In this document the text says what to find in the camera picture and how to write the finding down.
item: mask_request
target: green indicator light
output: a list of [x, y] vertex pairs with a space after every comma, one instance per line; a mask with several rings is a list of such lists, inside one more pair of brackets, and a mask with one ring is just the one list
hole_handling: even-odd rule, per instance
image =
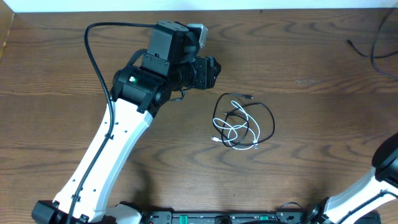
[[180, 224], [188, 224], [188, 215], [180, 216]]

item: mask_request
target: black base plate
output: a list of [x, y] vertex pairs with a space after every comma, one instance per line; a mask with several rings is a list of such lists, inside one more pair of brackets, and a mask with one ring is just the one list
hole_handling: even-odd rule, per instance
[[[230, 224], [242, 224], [251, 221], [280, 221], [288, 224], [301, 223], [305, 211], [279, 210], [278, 212], [255, 213], [201, 213], [201, 212], [148, 212], [144, 213], [141, 224], [224, 224], [220, 219], [227, 218]], [[378, 213], [369, 213], [355, 224], [381, 224]]]

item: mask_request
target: black cable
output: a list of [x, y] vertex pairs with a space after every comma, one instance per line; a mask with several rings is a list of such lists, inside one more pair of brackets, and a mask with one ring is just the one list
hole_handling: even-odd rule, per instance
[[[242, 94], [237, 94], [237, 93], [224, 93], [224, 94], [222, 94], [222, 95], [218, 98], [218, 100], [217, 100], [217, 102], [216, 102], [216, 106], [215, 106], [215, 108], [214, 108], [213, 119], [212, 119], [212, 120], [214, 120], [214, 118], [215, 118], [215, 116], [216, 116], [216, 110], [217, 110], [218, 103], [220, 102], [220, 99], [222, 99], [222, 97], [225, 96], [225, 95], [240, 96], [240, 97], [245, 97], [245, 98], [247, 98], [247, 99], [253, 99], [253, 96], [251, 96], [251, 95], [242, 95]], [[243, 139], [246, 137], [246, 135], [247, 135], [247, 133], [248, 133], [248, 131], [249, 131], [249, 122], [248, 122], [246, 119], [244, 119], [243, 117], [241, 117], [241, 118], [242, 118], [243, 120], [245, 120], [245, 121], [247, 122], [247, 124], [248, 124], [248, 127], [246, 128], [246, 133], [245, 133], [244, 137], [243, 137], [239, 142], [229, 141], [230, 143], [232, 143], [231, 145], [229, 145], [229, 144], [227, 144], [227, 142], [225, 141], [225, 140], [228, 141], [229, 138], [227, 137], [227, 135], [224, 134], [224, 129], [222, 129], [222, 131], [220, 131], [220, 129], [217, 128], [216, 124], [213, 122], [214, 128], [221, 134], [221, 141], [222, 141], [222, 143], [224, 144], [224, 146], [226, 146], [226, 147], [253, 146], [253, 145], [255, 145], [255, 144], [259, 144], [259, 143], [262, 143], [262, 142], [264, 142], [264, 141], [270, 139], [270, 138], [274, 135], [274, 133], [275, 133], [275, 119], [274, 119], [274, 115], [272, 114], [271, 110], [270, 110], [265, 104], [263, 104], [263, 103], [249, 103], [249, 104], [243, 105], [242, 108], [245, 108], [245, 107], [247, 107], [247, 106], [252, 106], [252, 105], [260, 105], [260, 106], [263, 106], [263, 107], [269, 112], [269, 114], [271, 115], [271, 118], [272, 118], [272, 133], [271, 133], [268, 137], [266, 137], [266, 138], [264, 138], [264, 139], [261, 139], [261, 140], [258, 141], [257, 143], [250, 143], [250, 144], [243, 144], [243, 143], [241, 143], [241, 142], [243, 141]], [[232, 111], [228, 112], [227, 115], [226, 115], [226, 117], [225, 117], [225, 121], [228, 119], [229, 116], [238, 116], [237, 114], [234, 113], [234, 112], [235, 112], [236, 110], [238, 110], [238, 109], [239, 109], [239, 108], [235, 108], [235, 109], [233, 109]]]
[[381, 30], [381, 28], [383, 27], [384, 23], [387, 21], [388, 17], [392, 14], [392, 12], [394, 12], [394, 9], [391, 9], [391, 10], [382, 18], [382, 20], [381, 20], [381, 22], [380, 22], [380, 24], [379, 24], [379, 27], [377, 28], [377, 33], [376, 33], [376, 36], [375, 36], [375, 38], [374, 38], [374, 40], [373, 40], [372, 50], [371, 50], [371, 56], [370, 56], [370, 57], [368, 57], [367, 55], [361, 53], [361, 52], [354, 46], [354, 44], [352, 43], [352, 41], [347, 40], [347, 43], [349, 43], [350, 46], [352, 46], [352, 48], [353, 48], [360, 56], [370, 58], [370, 59], [371, 59], [372, 66], [374, 67], [374, 69], [376, 69], [376, 71], [378, 71], [378, 72], [381, 73], [382, 75], [385, 75], [385, 76], [387, 76], [387, 77], [390, 77], [390, 78], [393, 78], [393, 79], [395, 79], [395, 80], [398, 80], [398, 77], [393, 76], [393, 75], [390, 75], [390, 74], [387, 74], [387, 73], [383, 72], [382, 70], [380, 70], [380, 69], [377, 67], [376, 63], [374, 62], [374, 59], [375, 59], [375, 58], [386, 58], [386, 57], [390, 57], [391, 55], [398, 54], [398, 51], [395, 51], [395, 52], [392, 52], [392, 53], [389, 53], [389, 54], [383, 55], [383, 56], [374, 56], [374, 49], [376, 48], [376, 42], [377, 42], [377, 40], [378, 40], [378, 38], [379, 38], [380, 30]]
[[341, 224], [343, 223], [347, 218], [349, 218], [350, 216], [352, 216], [353, 214], [355, 214], [357, 211], [361, 210], [362, 208], [364, 208], [365, 206], [369, 205], [370, 203], [374, 202], [375, 200], [385, 196], [386, 194], [392, 195], [395, 198], [398, 198], [398, 195], [388, 191], [388, 190], [382, 190], [380, 191], [380, 193], [378, 193], [376, 196], [374, 196], [373, 198], [370, 198], [369, 200], [367, 200], [366, 202], [364, 202], [362, 205], [356, 207], [354, 210], [348, 212], [347, 215], [345, 215], [338, 223], [336, 224]]
[[112, 134], [113, 126], [114, 126], [114, 111], [113, 111], [113, 105], [111, 103], [111, 96], [109, 94], [109, 91], [108, 91], [108, 88], [106, 87], [104, 78], [102, 77], [100, 69], [98, 68], [97, 63], [95, 62], [93, 53], [91, 53], [90, 46], [88, 44], [88, 33], [89, 33], [91, 28], [97, 27], [97, 26], [154, 27], [154, 25], [152, 25], [152, 24], [132, 24], [132, 23], [128, 23], [128, 22], [98, 22], [98, 23], [91, 24], [91, 25], [89, 25], [86, 28], [85, 46], [86, 46], [87, 54], [88, 54], [88, 57], [91, 60], [91, 63], [93, 64], [93, 67], [94, 67], [94, 70], [95, 70], [95, 72], [96, 72], [96, 74], [98, 76], [99, 82], [101, 83], [101, 86], [102, 86], [102, 88], [104, 90], [106, 101], [107, 101], [108, 107], [109, 107], [110, 123], [109, 123], [109, 129], [108, 129], [108, 132], [105, 135], [104, 141], [102, 142], [101, 146], [99, 147], [99, 149], [98, 149], [97, 153], [95, 154], [93, 160], [89, 164], [85, 174], [81, 178], [81, 181], [79, 183], [79, 186], [76, 189], [75, 194], [72, 195], [73, 198], [72, 198], [72, 203], [70, 205], [70, 209], [69, 209], [69, 213], [68, 213], [67, 224], [69, 224], [71, 219], [72, 219], [73, 211], [75, 209], [75, 205], [76, 205], [77, 201], [80, 199], [79, 194], [80, 194], [81, 190], [83, 190], [83, 184], [85, 183], [85, 181], [86, 181], [86, 179], [88, 177], [88, 174], [90, 173], [90, 171], [92, 170], [95, 162], [99, 158], [99, 156], [100, 156], [102, 150], [104, 149], [106, 143], [108, 142], [109, 139], [112, 138], [111, 134]]
[[281, 206], [279, 207], [279, 210], [282, 209], [282, 208], [284, 208], [285, 206], [288, 206], [288, 205], [297, 205], [297, 206], [299, 206], [301, 209], [304, 209], [304, 208], [301, 207], [301, 205], [300, 205], [299, 203], [297, 203], [297, 202], [286, 202], [286, 203], [284, 203], [283, 205], [281, 205]]
[[169, 101], [182, 101], [185, 96], [185, 90], [183, 88], [180, 89], [181, 97], [170, 99]]
[[131, 56], [130, 60], [128, 61], [126, 66], [132, 66], [144, 53], [147, 52], [147, 49], [139, 49]]
[[[360, 52], [360, 51], [354, 46], [354, 43], [353, 43], [351, 40], [347, 40], [347, 43], [348, 43], [348, 44], [356, 51], [356, 53], [358, 53], [360, 56], [366, 57], [366, 58], [371, 58], [370, 56], [368, 56], [368, 55], [366, 55], [366, 54]], [[373, 58], [374, 58], [374, 59], [386, 58], [386, 57], [393, 56], [393, 55], [395, 55], [395, 54], [398, 54], [398, 50], [395, 51], [395, 52], [392, 52], [392, 53], [383, 55], [383, 56], [374, 56]]]

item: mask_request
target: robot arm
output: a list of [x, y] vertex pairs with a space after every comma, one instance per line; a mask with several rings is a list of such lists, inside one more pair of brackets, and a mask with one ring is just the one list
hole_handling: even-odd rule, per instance
[[[207, 28], [202, 24], [159, 21], [147, 50], [136, 52], [122, 70], [116, 72], [110, 91], [115, 118], [114, 128], [94, 166], [75, 195], [84, 173], [93, 161], [110, 124], [107, 107], [94, 140], [80, 165], [54, 200], [37, 202], [32, 218], [37, 223], [102, 222], [137, 223], [141, 214], [125, 205], [106, 209], [109, 195], [132, 147], [148, 128], [159, 108], [169, 101], [171, 92], [183, 88], [212, 88], [221, 71], [213, 57], [197, 57], [205, 45]], [[140, 67], [133, 63], [144, 54]], [[68, 214], [72, 205], [73, 214]]]
[[398, 133], [384, 141], [373, 168], [343, 193], [325, 198], [308, 216], [310, 223], [352, 224], [398, 197]]

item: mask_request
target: table surface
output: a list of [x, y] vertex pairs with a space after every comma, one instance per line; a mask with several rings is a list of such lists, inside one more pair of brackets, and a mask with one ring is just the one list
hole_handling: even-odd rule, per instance
[[[32, 222], [73, 174], [103, 117], [106, 101], [83, 43], [87, 25], [153, 24], [168, 19], [209, 28], [202, 56], [222, 65], [210, 90], [190, 90], [161, 107], [124, 165], [109, 204], [132, 201], [174, 210], [308, 207], [339, 194], [371, 167], [377, 147], [398, 130], [398, 85], [378, 74], [368, 53], [385, 9], [17, 14], [0, 61], [0, 222]], [[393, 15], [378, 54], [396, 49]], [[90, 34], [108, 86], [151, 29], [99, 27]], [[378, 60], [398, 71], [396, 57]], [[258, 150], [210, 141], [224, 92], [254, 95], [276, 121]], [[231, 106], [225, 100], [220, 111]], [[271, 131], [269, 115], [250, 109]], [[397, 223], [398, 203], [382, 206]]]

